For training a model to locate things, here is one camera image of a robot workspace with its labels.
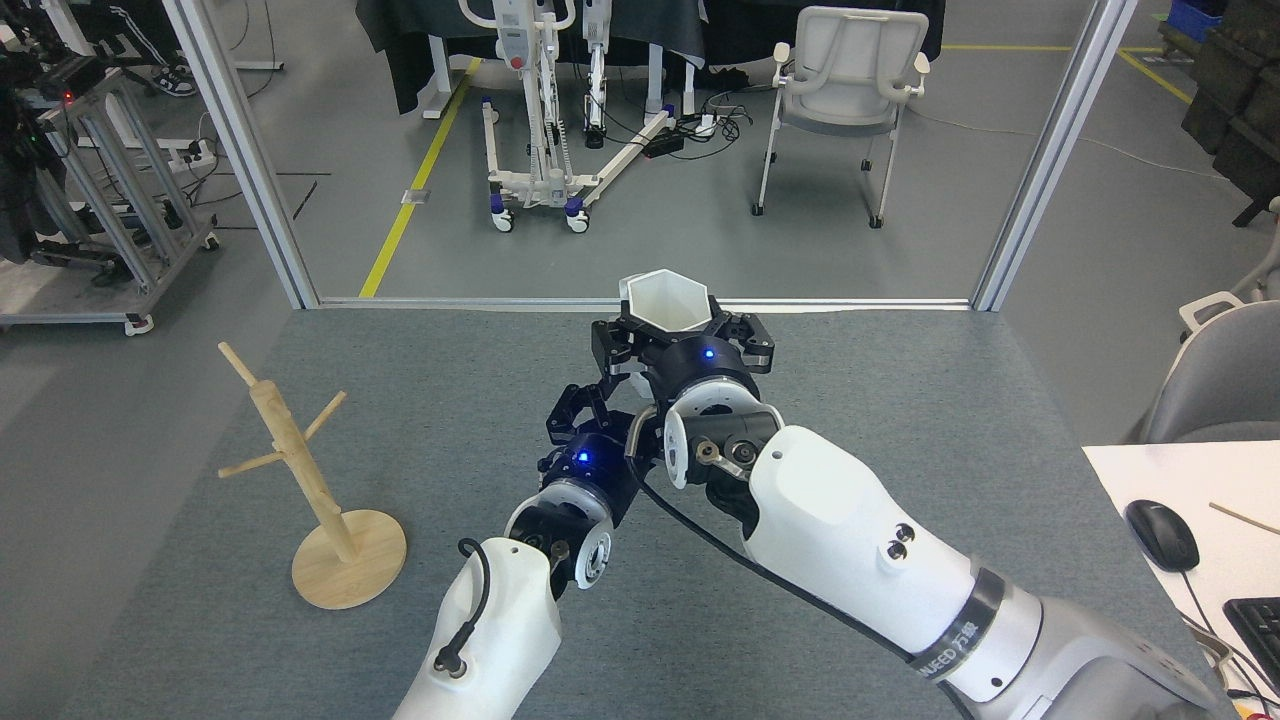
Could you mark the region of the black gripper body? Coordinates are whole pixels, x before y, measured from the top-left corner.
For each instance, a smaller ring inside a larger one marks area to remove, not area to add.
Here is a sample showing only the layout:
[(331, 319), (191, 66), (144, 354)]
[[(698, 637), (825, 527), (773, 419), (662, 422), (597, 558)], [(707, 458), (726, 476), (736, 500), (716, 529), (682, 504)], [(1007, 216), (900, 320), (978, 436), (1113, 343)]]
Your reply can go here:
[(669, 407), (681, 392), (701, 380), (726, 377), (759, 400), (760, 391), (739, 347), (718, 337), (690, 337), (669, 346), (658, 343), (640, 352), (644, 375), (659, 407)]
[(622, 521), (639, 492), (625, 443), (608, 434), (576, 434), (539, 462), (540, 491), (580, 507), (593, 519)]

